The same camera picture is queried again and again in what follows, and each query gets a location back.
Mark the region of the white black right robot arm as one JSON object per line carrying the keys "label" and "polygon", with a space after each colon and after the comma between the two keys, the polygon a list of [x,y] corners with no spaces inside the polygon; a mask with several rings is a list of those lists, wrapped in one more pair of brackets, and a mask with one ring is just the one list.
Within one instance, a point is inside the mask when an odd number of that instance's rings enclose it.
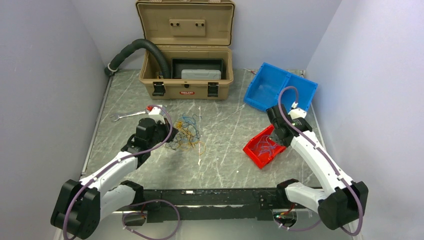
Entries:
{"label": "white black right robot arm", "polygon": [[295,150],[317,177],[321,189],[289,179],[276,187],[275,200],[282,207],[299,204],[318,214],[320,221],[330,230],[343,229],[358,221],[362,225],[369,189],[362,181],[354,181],[324,150],[303,110],[293,108],[286,112],[279,105],[266,110],[274,128],[271,139],[278,145]]}

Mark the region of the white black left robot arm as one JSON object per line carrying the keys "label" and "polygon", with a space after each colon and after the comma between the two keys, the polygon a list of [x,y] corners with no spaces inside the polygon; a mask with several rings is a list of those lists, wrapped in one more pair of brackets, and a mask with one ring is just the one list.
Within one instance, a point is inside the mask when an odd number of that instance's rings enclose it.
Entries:
{"label": "white black left robot arm", "polygon": [[127,206],[139,209],[144,203],[144,188],[123,180],[140,168],[153,150],[169,143],[177,133],[169,116],[154,114],[139,120],[118,154],[106,165],[81,180],[66,181],[58,194],[50,223],[62,230],[65,240],[85,240],[100,221]]}

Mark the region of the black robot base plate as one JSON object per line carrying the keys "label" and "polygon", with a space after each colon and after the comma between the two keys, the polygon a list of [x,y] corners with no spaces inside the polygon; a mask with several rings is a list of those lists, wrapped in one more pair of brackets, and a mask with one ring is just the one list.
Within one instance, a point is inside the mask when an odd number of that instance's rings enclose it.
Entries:
{"label": "black robot base plate", "polygon": [[144,204],[124,206],[120,212],[143,211],[147,223],[174,221],[175,209],[182,221],[256,219],[272,221],[274,215],[289,212],[289,216],[305,210],[300,204],[292,206],[277,200],[276,188],[217,188],[217,189],[146,189]]}

